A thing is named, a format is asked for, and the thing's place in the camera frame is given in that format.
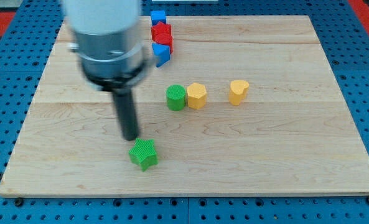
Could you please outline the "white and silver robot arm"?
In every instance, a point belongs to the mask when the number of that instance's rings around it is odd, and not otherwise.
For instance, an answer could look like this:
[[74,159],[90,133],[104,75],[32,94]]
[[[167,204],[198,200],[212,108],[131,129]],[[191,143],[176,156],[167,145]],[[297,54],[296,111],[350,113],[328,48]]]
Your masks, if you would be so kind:
[[74,36],[71,50],[86,79],[113,97],[125,140],[139,136],[132,89],[146,75],[140,25],[141,3],[135,0],[63,0],[62,8]]

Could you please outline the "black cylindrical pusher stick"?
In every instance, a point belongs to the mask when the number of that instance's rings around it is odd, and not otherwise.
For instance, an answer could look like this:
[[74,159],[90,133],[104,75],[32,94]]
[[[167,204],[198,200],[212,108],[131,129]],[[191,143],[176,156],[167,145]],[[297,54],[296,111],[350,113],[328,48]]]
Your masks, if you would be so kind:
[[123,138],[132,141],[139,136],[138,118],[131,89],[114,89],[113,101]]

